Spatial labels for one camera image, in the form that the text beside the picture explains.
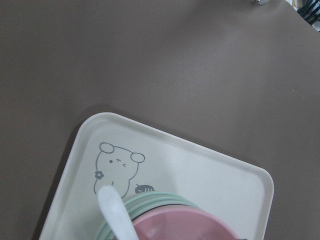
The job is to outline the green stacked bowls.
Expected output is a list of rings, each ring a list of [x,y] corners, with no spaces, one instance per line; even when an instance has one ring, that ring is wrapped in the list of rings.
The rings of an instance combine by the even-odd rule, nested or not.
[[[132,221],[152,209],[167,205],[182,205],[200,209],[198,205],[181,195],[163,191],[138,193],[125,199],[123,203]]]

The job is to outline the small pink bowl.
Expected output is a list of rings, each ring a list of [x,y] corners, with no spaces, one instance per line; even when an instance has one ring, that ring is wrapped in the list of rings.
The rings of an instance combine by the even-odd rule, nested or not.
[[[237,240],[217,217],[204,211],[173,207],[154,209],[133,221],[140,240]]]

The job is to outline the white rectangular tray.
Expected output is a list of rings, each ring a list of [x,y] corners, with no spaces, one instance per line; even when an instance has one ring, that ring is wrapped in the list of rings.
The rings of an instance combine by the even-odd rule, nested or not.
[[[241,239],[265,236],[274,184],[257,166],[115,113],[79,128],[40,238],[94,240],[104,217],[96,191],[123,200],[148,191],[181,195],[227,223]]]

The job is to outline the white ceramic spoon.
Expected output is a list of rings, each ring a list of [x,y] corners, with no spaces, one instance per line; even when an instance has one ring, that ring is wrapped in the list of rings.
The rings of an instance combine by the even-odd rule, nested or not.
[[[113,186],[101,187],[97,193],[97,200],[102,215],[118,240],[139,239],[128,211]]]

